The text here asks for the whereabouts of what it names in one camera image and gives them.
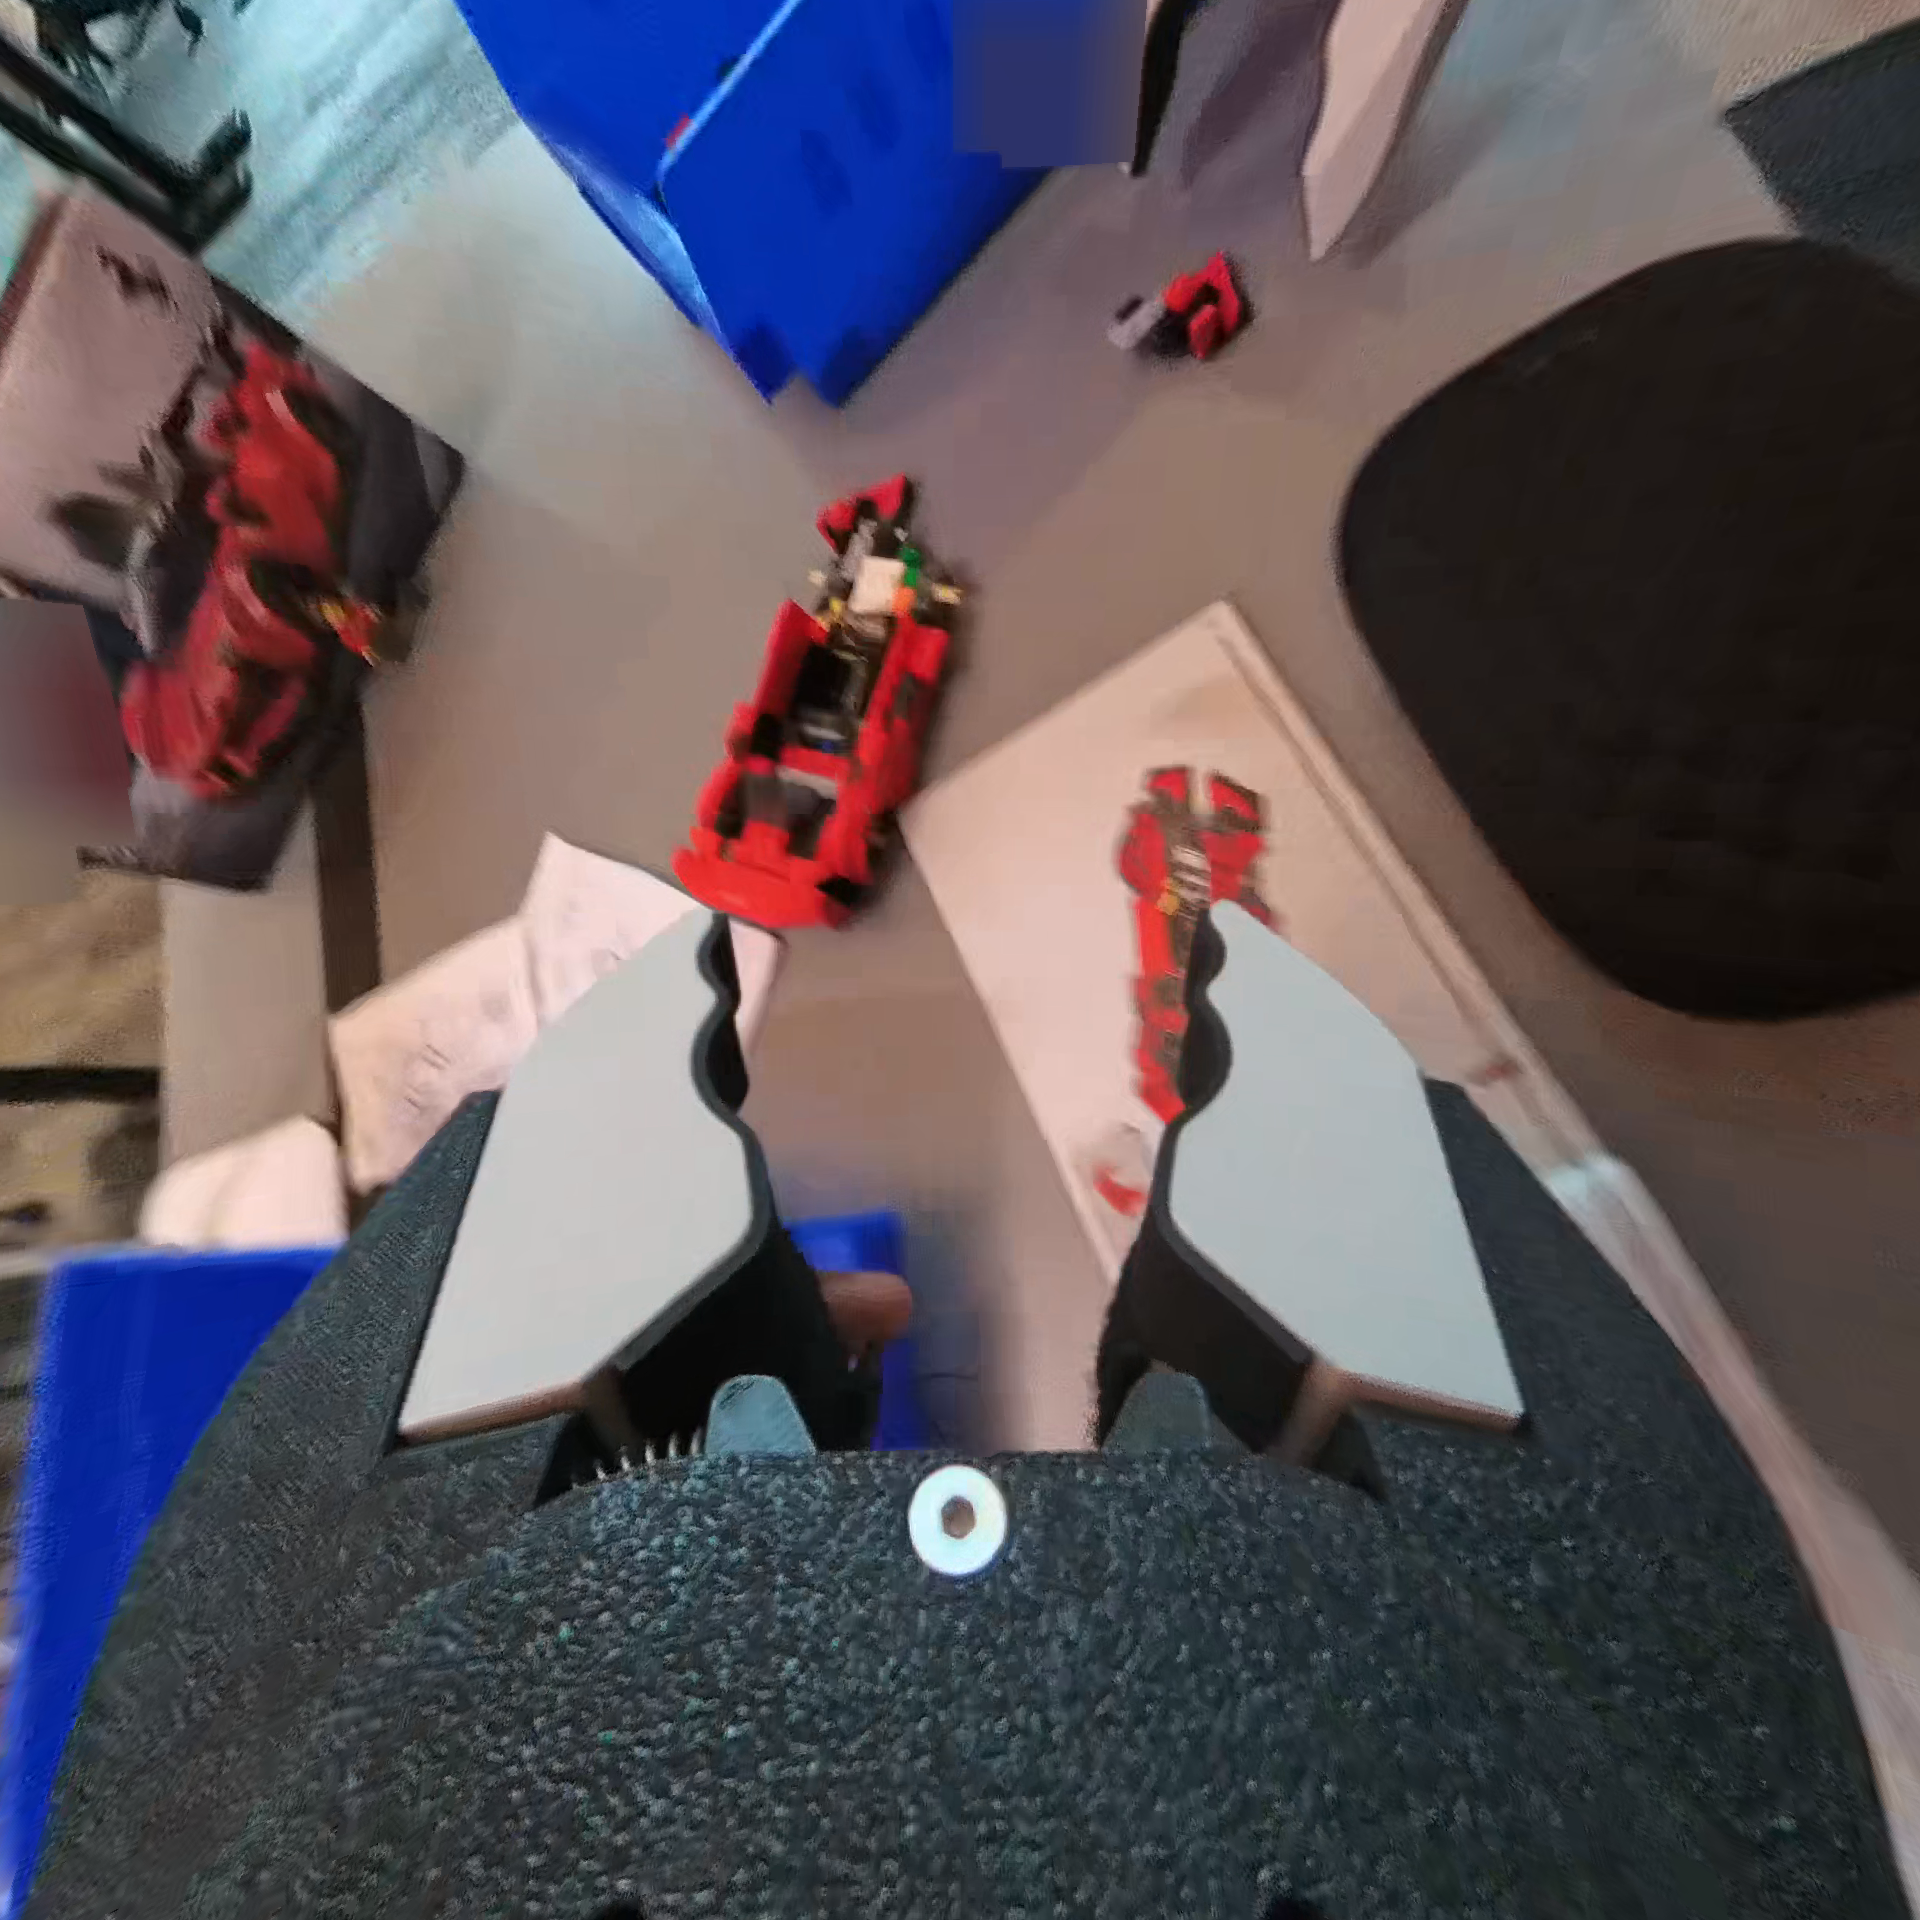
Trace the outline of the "toy car product box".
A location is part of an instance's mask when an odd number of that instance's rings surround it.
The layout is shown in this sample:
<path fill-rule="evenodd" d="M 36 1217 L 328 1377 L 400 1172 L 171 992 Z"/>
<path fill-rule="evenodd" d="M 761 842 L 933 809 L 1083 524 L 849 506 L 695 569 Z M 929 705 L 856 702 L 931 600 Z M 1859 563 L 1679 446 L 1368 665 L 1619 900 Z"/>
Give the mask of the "toy car product box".
<path fill-rule="evenodd" d="M 261 891 L 464 456 L 83 190 L 36 204 L 2 323 L 4 603 L 83 611 L 128 759 L 128 838 L 80 857 Z"/>

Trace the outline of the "white crumpled paper sheet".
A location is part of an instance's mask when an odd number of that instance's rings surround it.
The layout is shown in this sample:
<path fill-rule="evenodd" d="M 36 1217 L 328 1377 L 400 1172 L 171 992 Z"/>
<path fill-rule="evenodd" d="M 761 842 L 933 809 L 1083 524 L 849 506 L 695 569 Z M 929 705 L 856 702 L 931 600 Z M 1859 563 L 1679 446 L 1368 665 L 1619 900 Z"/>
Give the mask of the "white crumpled paper sheet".
<path fill-rule="evenodd" d="M 339 1244 L 477 1092 L 642 946 L 703 913 L 669 881 L 548 832 L 513 918 L 356 1000 L 328 1025 L 339 1119 L 276 1120 L 168 1169 L 137 1240 L 163 1251 Z"/>

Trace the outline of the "black metal frame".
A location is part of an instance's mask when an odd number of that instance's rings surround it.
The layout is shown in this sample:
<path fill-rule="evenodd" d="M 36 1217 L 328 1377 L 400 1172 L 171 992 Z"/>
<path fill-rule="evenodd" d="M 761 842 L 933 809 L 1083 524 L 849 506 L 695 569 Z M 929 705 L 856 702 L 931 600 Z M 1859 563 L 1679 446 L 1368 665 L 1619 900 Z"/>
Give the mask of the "black metal frame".
<path fill-rule="evenodd" d="M 175 16 L 191 56 L 202 48 L 207 20 L 193 4 L 4 4 L 4 150 L 95 187 L 181 251 L 202 256 L 251 202 L 255 130 L 242 112 L 229 112 L 194 152 L 169 152 L 125 121 L 112 96 L 121 56 L 104 51 L 95 30 L 124 23 L 131 58 L 157 14 Z"/>

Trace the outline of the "red brick toy car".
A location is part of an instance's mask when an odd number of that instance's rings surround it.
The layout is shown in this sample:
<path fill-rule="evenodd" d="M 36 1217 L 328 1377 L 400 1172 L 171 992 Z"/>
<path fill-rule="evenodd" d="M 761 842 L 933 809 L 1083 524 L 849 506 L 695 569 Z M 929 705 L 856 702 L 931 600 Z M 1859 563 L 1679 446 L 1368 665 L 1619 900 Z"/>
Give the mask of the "red brick toy car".
<path fill-rule="evenodd" d="M 841 929 L 874 896 L 944 698 L 964 586 L 916 531 L 907 474 L 831 502 L 826 566 L 786 600 L 695 802 L 674 881 L 768 931 Z"/>

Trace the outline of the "brick model instruction booklet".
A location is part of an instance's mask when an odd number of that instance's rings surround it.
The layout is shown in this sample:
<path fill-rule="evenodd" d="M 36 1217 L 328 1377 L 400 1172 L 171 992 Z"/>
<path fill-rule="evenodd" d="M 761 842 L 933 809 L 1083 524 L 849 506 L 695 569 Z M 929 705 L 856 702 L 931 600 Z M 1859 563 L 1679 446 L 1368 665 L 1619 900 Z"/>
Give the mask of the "brick model instruction booklet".
<path fill-rule="evenodd" d="M 968 966 L 1108 1281 L 1180 1111 L 1184 946 L 1240 904 L 1256 1071 L 1281 1171 L 1231 1150 L 1207 1199 L 1360 1202 L 1412 1172 L 1415 1072 L 1463 1088 L 1696 1370 L 1760 1470 L 1837 1634 L 1888 1830 L 1915 1882 L 1915 1578 L 1791 1427 L 1692 1254 L 1607 1153 L 1391 842 L 1252 630 L 1215 601 L 914 801 L 906 844 Z"/>

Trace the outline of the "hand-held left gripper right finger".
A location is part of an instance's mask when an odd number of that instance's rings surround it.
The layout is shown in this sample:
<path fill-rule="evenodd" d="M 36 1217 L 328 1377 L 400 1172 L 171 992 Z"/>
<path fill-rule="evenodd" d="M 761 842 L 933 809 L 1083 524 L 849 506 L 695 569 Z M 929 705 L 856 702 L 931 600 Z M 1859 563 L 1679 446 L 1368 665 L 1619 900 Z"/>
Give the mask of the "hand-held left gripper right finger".
<path fill-rule="evenodd" d="M 1192 943 L 1183 1108 L 1095 1352 L 1095 1446 L 1356 1457 L 1363 1414 L 1521 1433 L 1426 1082 L 1234 904 Z"/>

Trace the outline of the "person's left hand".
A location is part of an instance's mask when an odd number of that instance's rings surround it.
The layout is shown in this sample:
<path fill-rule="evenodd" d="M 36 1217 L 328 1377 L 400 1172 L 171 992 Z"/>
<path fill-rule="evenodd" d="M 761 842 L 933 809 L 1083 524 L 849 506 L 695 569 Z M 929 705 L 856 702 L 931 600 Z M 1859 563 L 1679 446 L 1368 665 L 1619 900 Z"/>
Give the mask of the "person's left hand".
<path fill-rule="evenodd" d="M 914 1296 L 900 1276 L 824 1272 L 819 1286 L 850 1364 L 875 1361 L 912 1329 Z"/>

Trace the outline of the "black bumpy seat cushion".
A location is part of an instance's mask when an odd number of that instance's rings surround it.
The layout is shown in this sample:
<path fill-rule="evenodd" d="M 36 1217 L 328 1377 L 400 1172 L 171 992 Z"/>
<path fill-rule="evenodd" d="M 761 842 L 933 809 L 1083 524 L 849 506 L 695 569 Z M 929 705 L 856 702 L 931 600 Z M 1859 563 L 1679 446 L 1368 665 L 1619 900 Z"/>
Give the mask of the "black bumpy seat cushion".
<path fill-rule="evenodd" d="M 1660 258 L 1397 420 L 1356 633 L 1553 932 L 1671 1014 L 1915 992 L 1917 295 L 1804 239 Z"/>

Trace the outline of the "blue plastic bin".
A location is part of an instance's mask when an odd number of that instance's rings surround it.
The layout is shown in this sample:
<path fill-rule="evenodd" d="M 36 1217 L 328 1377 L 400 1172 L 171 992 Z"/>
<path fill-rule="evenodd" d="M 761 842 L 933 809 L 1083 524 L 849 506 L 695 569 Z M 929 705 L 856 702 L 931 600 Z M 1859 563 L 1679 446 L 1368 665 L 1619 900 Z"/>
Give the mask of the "blue plastic bin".
<path fill-rule="evenodd" d="M 954 143 L 946 3 L 461 3 L 528 130 L 764 401 L 844 406 L 1045 182 Z"/>
<path fill-rule="evenodd" d="M 63 1255 L 41 1286 L 4 1711 L 4 1916 L 24 1916 L 117 1602 L 229 1388 L 335 1258 Z"/>

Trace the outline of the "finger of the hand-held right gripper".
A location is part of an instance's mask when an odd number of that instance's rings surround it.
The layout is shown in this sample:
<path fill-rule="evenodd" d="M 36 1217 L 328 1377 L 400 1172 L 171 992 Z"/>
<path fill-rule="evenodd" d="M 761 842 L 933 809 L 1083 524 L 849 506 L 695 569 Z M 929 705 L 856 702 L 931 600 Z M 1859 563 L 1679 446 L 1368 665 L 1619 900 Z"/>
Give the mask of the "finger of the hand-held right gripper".
<path fill-rule="evenodd" d="M 1178 177 L 1199 179 L 1211 161 L 1265 143 L 1300 177 L 1328 96 L 1328 39 L 1336 3 L 1143 4 L 1136 132 L 1130 177 L 1153 170 L 1169 112 L 1183 87 L 1194 34 L 1211 60 L 1192 112 Z"/>
<path fill-rule="evenodd" d="M 1303 154 L 1309 263 L 1327 262 L 1357 220 L 1466 9 L 1466 3 L 1332 7 Z"/>

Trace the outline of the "small red brick assembly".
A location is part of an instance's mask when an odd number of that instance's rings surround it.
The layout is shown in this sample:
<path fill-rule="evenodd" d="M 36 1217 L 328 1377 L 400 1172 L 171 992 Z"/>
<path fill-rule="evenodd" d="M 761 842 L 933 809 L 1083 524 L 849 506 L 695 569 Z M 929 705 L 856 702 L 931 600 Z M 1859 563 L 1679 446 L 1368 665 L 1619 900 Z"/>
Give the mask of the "small red brick assembly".
<path fill-rule="evenodd" d="M 1207 364 L 1237 340 L 1256 308 L 1237 262 L 1215 251 L 1199 271 L 1175 274 L 1156 295 L 1127 297 L 1107 326 L 1117 352 L 1162 364 Z"/>

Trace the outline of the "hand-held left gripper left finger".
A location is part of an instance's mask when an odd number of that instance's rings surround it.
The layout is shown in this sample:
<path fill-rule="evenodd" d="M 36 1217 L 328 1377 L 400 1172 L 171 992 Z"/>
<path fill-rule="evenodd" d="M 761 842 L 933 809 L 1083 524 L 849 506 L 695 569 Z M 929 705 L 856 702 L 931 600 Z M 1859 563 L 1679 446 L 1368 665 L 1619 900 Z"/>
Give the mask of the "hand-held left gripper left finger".
<path fill-rule="evenodd" d="M 397 1408 L 397 1440 L 585 1417 L 659 1449 L 689 1416 L 634 1371 L 754 1259 L 773 1193 L 751 1128 L 732 926 L 669 921 L 554 1022 L 498 1092 Z"/>

